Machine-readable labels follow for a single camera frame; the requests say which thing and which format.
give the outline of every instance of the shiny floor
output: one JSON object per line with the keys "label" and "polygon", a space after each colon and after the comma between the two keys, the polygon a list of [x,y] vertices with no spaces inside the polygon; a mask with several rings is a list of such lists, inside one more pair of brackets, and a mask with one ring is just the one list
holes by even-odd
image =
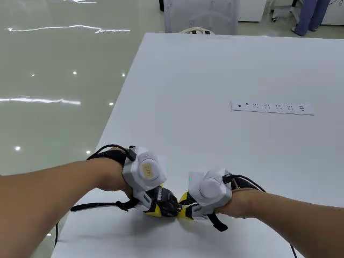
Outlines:
{"label": "shiny floor", "polygon": [[[84,160],[143,35],[164,31],[157,0],[3,0],[0,21],[2,175]],[[294,37],[294,25],[292,18],[273,24],[266,12],[261,23],[240,23],[239,34]],[[344,27],[307,37],[343,39]],[[33,257],[50,257],[54,236]]]}

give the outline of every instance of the leg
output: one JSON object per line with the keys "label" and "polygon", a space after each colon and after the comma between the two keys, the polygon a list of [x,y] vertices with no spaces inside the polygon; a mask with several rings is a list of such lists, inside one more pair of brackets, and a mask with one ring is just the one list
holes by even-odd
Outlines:
{"label": "leg", "polygon": [[309,23],[313,16],[314,10],[316,8],[317,1],[316,0],[305,0],[304,4],[301,9],[300,14],[300,21],[295,28],[295,33],[304,36],[309,27]]}
{"label": "leg", "polygon": [[310,21],[309,30],[315,31],[323,22],[327,7],[330,0],[318,0],[317,7],[314,10],[313,17]]}

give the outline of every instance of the person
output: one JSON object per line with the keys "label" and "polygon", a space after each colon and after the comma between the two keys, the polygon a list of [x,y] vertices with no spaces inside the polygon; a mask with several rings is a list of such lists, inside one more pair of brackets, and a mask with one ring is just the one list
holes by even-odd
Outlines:
{"label": "person", "polygon": [[[0,257],[29,257],[53,226],[94,188],[123,191],[130,197],[132,189],[122,169],[120,163],[102,157],[0,176]],[[264,222],[305,257],[343,256],[343,208],[240,189],[217,212]]]}
{"label": "person", "polygon": [[316,31],[323,22],[330,0],[304,0],[300,20],[291,30],[299,35],[306,35],[307,31]]}

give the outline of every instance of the electrical outlet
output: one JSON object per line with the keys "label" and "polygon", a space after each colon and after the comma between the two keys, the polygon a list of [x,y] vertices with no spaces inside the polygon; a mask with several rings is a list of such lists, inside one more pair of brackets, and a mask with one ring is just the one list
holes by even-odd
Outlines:
{"label": "electrical outlet", "polygon": [[271,105],[270,105],[269,103],[265,103],[265,104],[263,105],[263,110],[264,110],[265,112],[269,112],[269,111],[271,110]]}
{"label": "electrical outlet", "polygon": [[231,102],[234,111],[307,114],[314,115],[309,104],[283,104],[283,103],[259,103],[259,102]]}
{"label": "electrical outlet", "polygon": [[286,106],[286,109],[287,109],[289,112],[292,112],[292,111],[294,111],[294,106],[291,105],[291,104],[289,104],[289,105]]}
{"label": "electrical outlet", "polygon": [[283,111],[282,105],[281,104],[276,104],[275,109],[277,113],[281,113]]}
{"label": "electrical outlet", "polygon": [[253,103],[252,106],[253,106],[254,110],[259,110],[260,109],[259,103]]}

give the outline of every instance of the chair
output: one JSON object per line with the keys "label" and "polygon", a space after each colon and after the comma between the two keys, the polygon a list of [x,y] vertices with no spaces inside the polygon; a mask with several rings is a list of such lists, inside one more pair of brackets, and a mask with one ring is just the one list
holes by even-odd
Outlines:
{"label": "chair", "polygon": [[202,27],[215,34],[238,34],[239,0],[164,0],[165,29],[179,33]]}
{"label": "chair", "polygon": [[275,23],[278,17],[285,17],[292,14],[295,17],[296,22],[300,19],[300,8],[296,7],[298,0],[293,0],[291,5],[275,6],[275,1],[273,0],[270,4],[270,11],[273,14],[271,21]]}

